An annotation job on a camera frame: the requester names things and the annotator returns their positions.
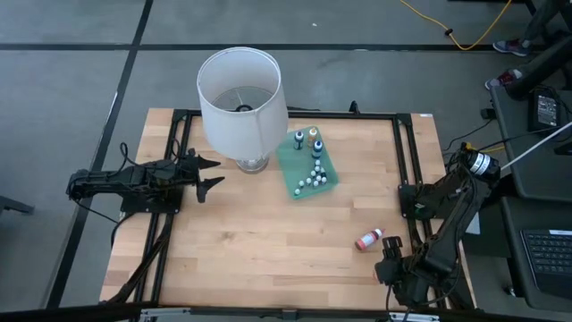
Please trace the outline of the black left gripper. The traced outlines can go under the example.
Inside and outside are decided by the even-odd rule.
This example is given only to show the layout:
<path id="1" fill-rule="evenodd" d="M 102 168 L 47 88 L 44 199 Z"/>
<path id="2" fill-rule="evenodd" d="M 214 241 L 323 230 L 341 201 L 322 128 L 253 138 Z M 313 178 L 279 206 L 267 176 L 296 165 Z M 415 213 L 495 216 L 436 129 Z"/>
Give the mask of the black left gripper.
<path id="1" fill-rule="evenodd" d="M 208 190 L 222 182 L 225 177 L 201 179 L 200 171 L 203 169 L 219 166 L 221 163 L 214 160 L 204 159 L 195 149 L 190 148 L 179 162 L 174 166 L 174 181 L 179 185 L 190 184 L 196 187 L 196 195 L 199 203 L 206 202 Z"/>

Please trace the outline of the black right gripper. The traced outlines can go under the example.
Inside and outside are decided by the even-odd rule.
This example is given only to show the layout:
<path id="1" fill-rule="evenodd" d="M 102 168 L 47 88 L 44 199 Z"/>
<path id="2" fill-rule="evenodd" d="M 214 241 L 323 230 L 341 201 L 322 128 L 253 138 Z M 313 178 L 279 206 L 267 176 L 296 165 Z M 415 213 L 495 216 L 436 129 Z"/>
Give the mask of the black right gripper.
<path id="1" fill-rule="evenodd" d="M 402 258 L 402 240 L 399 236 L 383 238 L 383 260 L 374 265 L 376 279 L 390 286 L 395 299 L 402 306 L 417 308 L 428 306 L 432 271 L 424 258 Z"/>

